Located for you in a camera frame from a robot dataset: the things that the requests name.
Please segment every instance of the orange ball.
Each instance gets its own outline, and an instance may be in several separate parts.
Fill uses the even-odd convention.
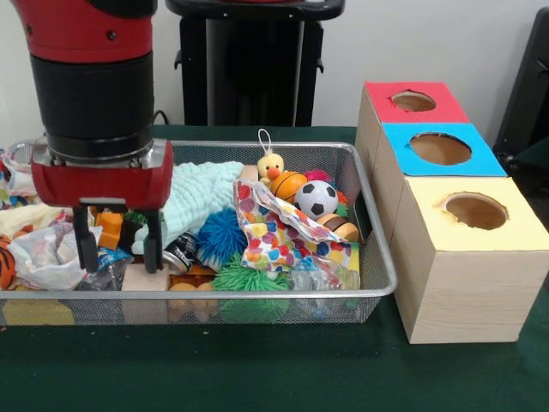
[[[274,180],[271,191],[276,197],[293,204],[295,194],[305,183],[307,183],[307,178],[303,174],[284,172]]]

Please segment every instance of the white wall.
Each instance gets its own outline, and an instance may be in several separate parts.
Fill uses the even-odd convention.
[[[178,17],[154,17],[156,107],[183,122]],[[536,11],[546,0],[347,0],[324,23],[313,122],[355,125],[362,81],[447,82],[489,142],[495,139]],[[42,127],[22,28],[0,1],[0,147]]]

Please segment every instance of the polka dot fabric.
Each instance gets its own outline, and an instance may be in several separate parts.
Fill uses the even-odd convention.
[[[348,267],[351,245],[309,219],[260,183],[235,182],[238,223],[248,247],[242,265],[270,272],[289,271],[311,255]]]

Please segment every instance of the wooden box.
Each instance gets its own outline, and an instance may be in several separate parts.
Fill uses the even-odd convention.
[[[355,146],[368,177],[373,174],[383,123],[469,123],[469,120],[443,83],[366,82]]]
[[[390,243],[405,176],[507,176],[472,124],[382,124],[372,175]]]
[[[391,245],[410,343],[513,342],[549,234],[509,178],[406,178]]]

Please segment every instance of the yellow toy duck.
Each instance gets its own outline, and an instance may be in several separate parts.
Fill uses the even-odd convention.
[[[265,148],[261,140],[263,132],[268,137],[268,148]],[[265,129],[260,129],[257,132],[257,137],[265,151],[265,155],[257,162],[257,171],[261,177],[260,181],[270,189],[273,181],[284,173],[284,160],[279,154],[273,153],[271,149],[271,136]]]

